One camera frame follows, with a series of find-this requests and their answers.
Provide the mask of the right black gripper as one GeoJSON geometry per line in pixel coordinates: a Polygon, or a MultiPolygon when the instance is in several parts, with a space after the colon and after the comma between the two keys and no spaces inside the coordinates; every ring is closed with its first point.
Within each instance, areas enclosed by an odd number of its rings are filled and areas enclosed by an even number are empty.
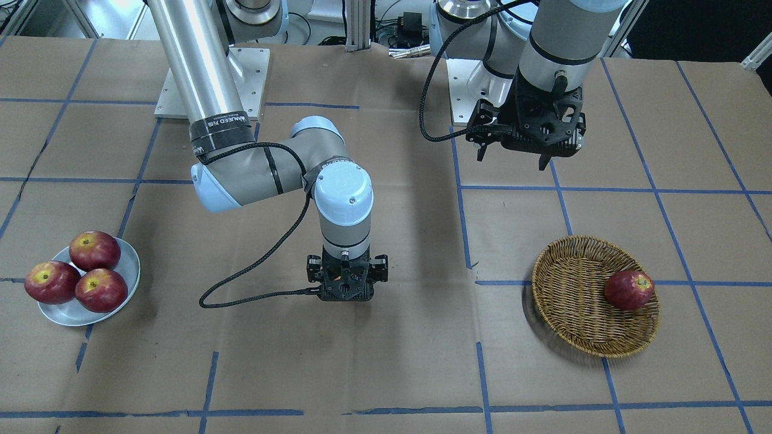
{"type": "Polygon", "coordinates": [[[344,266],[342,259],[323,250],[322,257],[308,255],[306,275],[310,283],[321,283],[319,299],[325,301],[367,301],[374,297],[374,284],[387,282],[388,256],[370,258],[366,249],[361,256],[350,259],[344,266]]]}

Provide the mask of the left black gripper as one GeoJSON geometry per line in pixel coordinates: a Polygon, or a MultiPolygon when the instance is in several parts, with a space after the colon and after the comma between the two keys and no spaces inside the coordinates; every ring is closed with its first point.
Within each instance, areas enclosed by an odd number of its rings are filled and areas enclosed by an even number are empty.
{"type": "Polygon", "coordinates": [[[517,71],[502,107],[488,99],[475,104],[466,127],[466,141],[482,162],[491,143],[500,142],[510,151],[538,154],[539,171],[555,157],[572,157],[582,149],[586,132],[583,88],[568,88],[559,72],[546,90],[533,85],[517,71]]]}

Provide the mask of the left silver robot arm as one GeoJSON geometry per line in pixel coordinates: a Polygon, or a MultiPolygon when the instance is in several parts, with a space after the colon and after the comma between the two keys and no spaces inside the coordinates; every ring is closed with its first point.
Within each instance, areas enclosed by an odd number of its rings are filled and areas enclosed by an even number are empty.
{"type": "Polygon", "coordinates": [[[624,1],[537,1],[529,25],[509,23],[523,1],[435,1],[430,17],[434,61],[423,86],[419,110],[442,58],[480,61],[483,69],[509,84],[505,95],[475,97],[465,128],[444,136],[419,129],[432,142],[463,136],[476,159],[499,143],[510,151],[539,156],[539,170],[554,157],[572,157],[584,145],[583,82],[601,54],[624,1]]]}

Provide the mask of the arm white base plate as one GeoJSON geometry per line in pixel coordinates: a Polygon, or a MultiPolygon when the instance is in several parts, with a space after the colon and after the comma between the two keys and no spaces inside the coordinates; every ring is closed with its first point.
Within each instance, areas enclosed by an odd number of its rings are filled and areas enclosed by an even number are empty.
{"type": "Polygon", "coordinates": [[[450,58],[446,61],[452,125],[465,127],[479,99],[496,107],[504,104],[512,77],[494,74],[482,60],[450,58]]]}
{"type": "Polygon", "coordinates": [[[166,75],[154,115],[193,122],[242,111],[259,121],[269,63],[267,48],[232,48],[188,65],[178,62],[166,75]]]}

